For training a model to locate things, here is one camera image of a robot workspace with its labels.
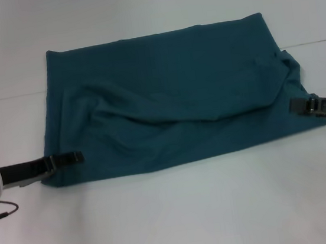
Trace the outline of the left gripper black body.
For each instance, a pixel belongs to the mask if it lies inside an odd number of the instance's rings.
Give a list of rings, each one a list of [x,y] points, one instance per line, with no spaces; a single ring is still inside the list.
[[[16,186],[25,187],[37,181],[49,178],[56,171],[56,163],[53,156],[1,167],[2,188],[6,190]]]

